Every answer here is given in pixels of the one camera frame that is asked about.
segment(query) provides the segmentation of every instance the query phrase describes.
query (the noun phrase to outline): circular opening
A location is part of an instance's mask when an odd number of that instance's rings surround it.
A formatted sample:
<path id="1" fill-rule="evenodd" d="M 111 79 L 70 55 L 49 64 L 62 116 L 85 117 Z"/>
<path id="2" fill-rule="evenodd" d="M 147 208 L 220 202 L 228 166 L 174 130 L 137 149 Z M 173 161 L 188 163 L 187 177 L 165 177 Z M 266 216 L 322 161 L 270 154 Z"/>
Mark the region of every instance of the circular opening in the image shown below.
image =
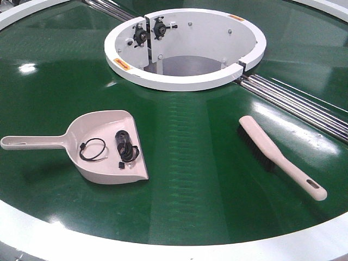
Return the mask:
<path id="1" fill-rule="evenodd" d="M 117 26 L 105 40 L 111 68 L 133 83 L 167 91 L 221 86 L 253 68 L 266 39 L 247 20 L 206 9 L 171 9 Z"/>

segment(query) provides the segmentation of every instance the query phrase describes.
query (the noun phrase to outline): black cable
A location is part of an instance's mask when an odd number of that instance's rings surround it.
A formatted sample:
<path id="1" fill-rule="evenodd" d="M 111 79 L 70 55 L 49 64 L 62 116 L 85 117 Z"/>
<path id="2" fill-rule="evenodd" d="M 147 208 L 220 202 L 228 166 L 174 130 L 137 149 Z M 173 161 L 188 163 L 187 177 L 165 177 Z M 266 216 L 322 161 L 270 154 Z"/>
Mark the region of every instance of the black cable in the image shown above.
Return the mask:
<path id="1" fill-rule="evenodd" d="M 102 141 L 102 142 L 104 143 L 104 146 L 103 146 L 102 151 L 101 151 L 100 153 L 98 153 L 97 155 L 95 155 L 95 156 L 92 157 L 92 158 L 86 158 L 86 157 L 84 157 L 84 156 L 82 155 L 82 151 L 86 148 L 87 144 L 88 144 L 90 141 L 92 141 L 92 140 L 100 140 L 100 141 Z M 95 158 L 99 157 L 99 156 L 103 153 L 103 151 L 105 150 L 106 146 L 107 146 L 107 145 L 106 145 L 105 141 L 104 141 L 103 139 L 101 139 L 101 138 L 92 138 L 92 139 L 89 139 L 88 141 L 83 142 L 83 143 L 81 143 L 81 145 L 80 145 L 80 158 L 83 159 L 83 160 L 85 160 L 85 161 L 98 161 L 98 160 L 105 159 L 105 158 L 102 158 L 102 159 L 95 159 Z"/>
<path id="2" fill-rule="evenodd" d="M 133 146 L 128 132 L 120 130 L 115 135 L 117 150 L 123 162 L 132 162 L 139 156 L 139 149 Z"/>

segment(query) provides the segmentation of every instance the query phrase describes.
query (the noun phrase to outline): metal rod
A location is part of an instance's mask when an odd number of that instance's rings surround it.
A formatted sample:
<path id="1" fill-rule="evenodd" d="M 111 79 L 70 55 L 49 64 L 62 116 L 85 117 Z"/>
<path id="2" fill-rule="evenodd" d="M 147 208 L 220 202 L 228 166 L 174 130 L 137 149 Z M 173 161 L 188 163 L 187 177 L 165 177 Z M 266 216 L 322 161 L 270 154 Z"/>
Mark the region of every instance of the metal rod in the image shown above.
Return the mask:
<path id="1" fill-rule="evenodd" d="M 267 79 L 259 76 L 259 75 L 252 75 L 248 78 L 249 81 L 254 82 L 256 84 L 259 84 L 261 86 L 264 86 L 265 88 L 269 88 L 271 90 L 274 90 L 275 93 L 282 96 L 284 99 L 293 101 L 295 104 L 298 104 L 299 107 L 310 111 L 311 113 L 317 115 L 318 117 L 321 117 L 329 122 L 331 122 L 333 125 L 336 125 L 339 128 L 345 129 L 348 131 L 348 123 L 342 121 L 341 119 L 333 116 L 332 114 L 327 113 L 324 111 L 322 106 L 319 106 L 318 104 L 303 98 L 302 96 L 299 96 L 293 92 L 290 92 L 284 87 L 281 87 L 280 85 L 274 84 Z"/>
<path id="2" fill-rule="evenodd" d="M 83 2 L 101 12 L 104 12 L 120 20 L 121 22 L 126 22 L 130 19 L 135 18 L 134 15 L 127 13 L 126 11 L 122 10 L 117 4 L 109 0 L 83 0 Z"/>
<path id="3" fill-rule="evenodd" d="M 248 79 L 242 79 L 240 85 L 333 137 L 348 143 L 347 123 L 324 112 L 318 104 L 305 100 L 301 96 L 295 96 L 293 93 L 280 91 L 279 85 L 275 88 L 272 82 L 264 78 L 250 76 Z"/>

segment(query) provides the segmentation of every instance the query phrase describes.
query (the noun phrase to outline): green belt surface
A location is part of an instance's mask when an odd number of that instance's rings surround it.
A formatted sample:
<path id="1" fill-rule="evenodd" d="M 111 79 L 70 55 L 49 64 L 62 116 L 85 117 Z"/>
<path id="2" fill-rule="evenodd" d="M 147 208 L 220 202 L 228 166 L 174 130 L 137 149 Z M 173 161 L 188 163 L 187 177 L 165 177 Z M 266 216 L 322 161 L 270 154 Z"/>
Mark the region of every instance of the green belt surface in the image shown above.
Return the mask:
<path id="1" fill-rule="evenodd" d="M 346 23 L 290 1 L 193 2 L 120 4 L 140 15 L 200 7 L 249 20 L 268 41 L 253 72 L 293 85 L 348 119 Z M 163 92 L 123 79 L 104 56 L 104 39 L 120 23 L 68 2 L 2 30 L 0 136 L 62 135 L 82 114 L 126 110 L 135 119 L 150 179 L 99 185 L 84 179 L 64 150 L 0 150 L 2 201 L 74 231 L 163 245 L 269 238 L 347 211 L 346 144 L 234 82 Z M 34 70 L 21 71 L 24 64 Z M 237 135 L 244 115 L 328 191 L 325 201 L 314 201 L 282 170 L 262 168 Z"/>

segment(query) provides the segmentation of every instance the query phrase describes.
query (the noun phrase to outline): dustpan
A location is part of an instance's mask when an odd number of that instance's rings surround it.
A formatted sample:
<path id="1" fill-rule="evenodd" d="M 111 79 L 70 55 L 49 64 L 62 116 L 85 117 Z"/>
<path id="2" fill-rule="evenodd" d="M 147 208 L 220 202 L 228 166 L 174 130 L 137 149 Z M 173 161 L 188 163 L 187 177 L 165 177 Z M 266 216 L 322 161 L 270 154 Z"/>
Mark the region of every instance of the dustpan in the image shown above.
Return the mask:
<path id="1" fill-rule="evenodd" d="M 138 157 L 119 168 L 120 154 L 116 147 L 115 134 L 124 130 L 129 133 L 132 144 L 139 149 Z M 84 151 L 85 158 L 98 155 L 95 161 L 83 160 L 80 146 L 90 139 Z M 5 150 L 66 149 L 66 152 L 81 175 L 99 184 L 123 184 L 148 179 L 144 156 L 140 146 L 134 118 L 124 110 L 95 111 L 76 118 L 61 136 L 6 136 L 1 139 Z"/>

